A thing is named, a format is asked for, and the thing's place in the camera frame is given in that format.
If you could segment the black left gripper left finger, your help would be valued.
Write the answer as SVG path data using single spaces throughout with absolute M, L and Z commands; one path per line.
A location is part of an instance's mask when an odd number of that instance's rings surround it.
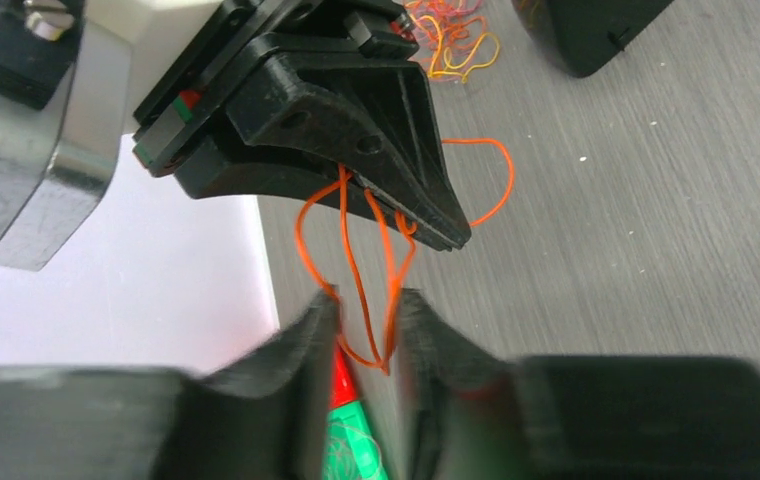
M 0 366 L 0 479 L 318 479 L 337 315 L 318 293 L 205 377 Z

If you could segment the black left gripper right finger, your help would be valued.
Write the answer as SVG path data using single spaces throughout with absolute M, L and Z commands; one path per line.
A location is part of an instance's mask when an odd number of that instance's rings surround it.
M 398 339 L 410 479 L 760 479 L 760 368 L 748 360 L 502 360 L 409 288 Z

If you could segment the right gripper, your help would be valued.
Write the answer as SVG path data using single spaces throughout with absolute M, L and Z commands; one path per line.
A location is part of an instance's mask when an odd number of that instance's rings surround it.
M 463 247 L 416 43 L 394 1 L 0 1 L 0 265 L 42 268 L 106 195 L 125 134 L 193 199 L 393 210 Z

